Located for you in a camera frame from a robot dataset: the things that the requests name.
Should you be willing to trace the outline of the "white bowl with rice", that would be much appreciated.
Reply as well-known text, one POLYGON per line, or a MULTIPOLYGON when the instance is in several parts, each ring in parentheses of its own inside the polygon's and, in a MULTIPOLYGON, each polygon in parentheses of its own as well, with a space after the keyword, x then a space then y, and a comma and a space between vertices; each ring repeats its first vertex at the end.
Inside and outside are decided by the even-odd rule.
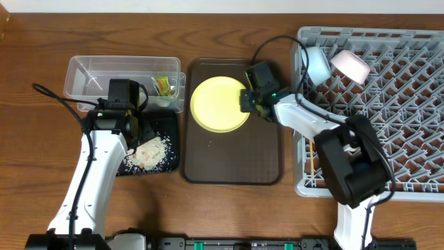
POLYGON ((370 67, 360 57, 349 50, 342 50, 330 62, 345 76, 356 83, 364 84, 370 67))

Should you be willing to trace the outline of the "light blue bowl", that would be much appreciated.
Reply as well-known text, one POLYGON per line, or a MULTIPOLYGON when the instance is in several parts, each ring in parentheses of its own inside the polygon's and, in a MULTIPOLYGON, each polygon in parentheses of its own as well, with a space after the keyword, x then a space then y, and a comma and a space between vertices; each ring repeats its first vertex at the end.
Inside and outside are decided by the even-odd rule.
POLYGON ((301 51, 301 56, 313 86, 317 87, 330 78, 330 65, 320 47, 307 47, 301 51))

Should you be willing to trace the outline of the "yellow plate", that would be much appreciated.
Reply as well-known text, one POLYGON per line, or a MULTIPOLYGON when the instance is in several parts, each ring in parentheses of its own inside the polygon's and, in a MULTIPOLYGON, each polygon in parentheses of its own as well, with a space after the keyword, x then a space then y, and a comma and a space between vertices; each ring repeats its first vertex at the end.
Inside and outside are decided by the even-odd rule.
POLYGON ((241 127, 249 112, 241 112, 241 91, 246 87, 237 79, 215 76, 204 80, 191 95, 194 121, 213 133, 228 133, 241 127))

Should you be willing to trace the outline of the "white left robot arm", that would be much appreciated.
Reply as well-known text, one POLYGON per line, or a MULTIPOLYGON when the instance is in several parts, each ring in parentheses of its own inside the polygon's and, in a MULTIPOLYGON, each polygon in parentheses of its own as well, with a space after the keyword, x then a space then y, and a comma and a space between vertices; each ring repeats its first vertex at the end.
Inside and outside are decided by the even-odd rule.
POLYGON ((117 170, 129 147, 143 137, 144 107, 106 104, 82 120, 81 153, 62 205, 44 234, 26 249, 147 249, 145 232, 129 228, 108 240, 105 216, 117 170))

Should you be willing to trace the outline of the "green snack wrapper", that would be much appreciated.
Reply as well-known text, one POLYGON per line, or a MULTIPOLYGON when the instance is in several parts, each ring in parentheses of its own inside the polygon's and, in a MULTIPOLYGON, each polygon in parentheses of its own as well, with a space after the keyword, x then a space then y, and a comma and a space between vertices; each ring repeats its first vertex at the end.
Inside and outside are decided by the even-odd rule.
POLYGON ((161 97, 170 97, 172 95, 171 86, 167 77, 152 77, 153 86, 161 97))

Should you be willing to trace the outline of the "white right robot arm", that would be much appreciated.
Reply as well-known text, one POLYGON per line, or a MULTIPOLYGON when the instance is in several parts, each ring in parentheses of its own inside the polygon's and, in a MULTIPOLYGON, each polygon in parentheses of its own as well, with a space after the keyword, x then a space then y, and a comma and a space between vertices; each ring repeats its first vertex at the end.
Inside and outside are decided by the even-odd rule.
POLYGON ((376 132, 363 115, 335 115, 301 94, 279 91, 267 97, 242 90, 241 111, 292 128, 312 141, 328 190, 338 203, 334 239, 342 249, 368 249, 375 206, 394 180, 376 132))

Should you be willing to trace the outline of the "wooden chopstick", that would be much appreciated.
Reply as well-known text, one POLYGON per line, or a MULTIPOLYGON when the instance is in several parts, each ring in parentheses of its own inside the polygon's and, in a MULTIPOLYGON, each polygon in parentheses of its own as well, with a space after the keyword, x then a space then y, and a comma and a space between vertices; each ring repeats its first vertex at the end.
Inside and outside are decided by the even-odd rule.
POLYGON ((315 177, 315 169, 314 169, 314 149, 313 149, 313 142, 309 141, 309 154, 310 154, 310 170, 311 170, 311 177, 315 177))

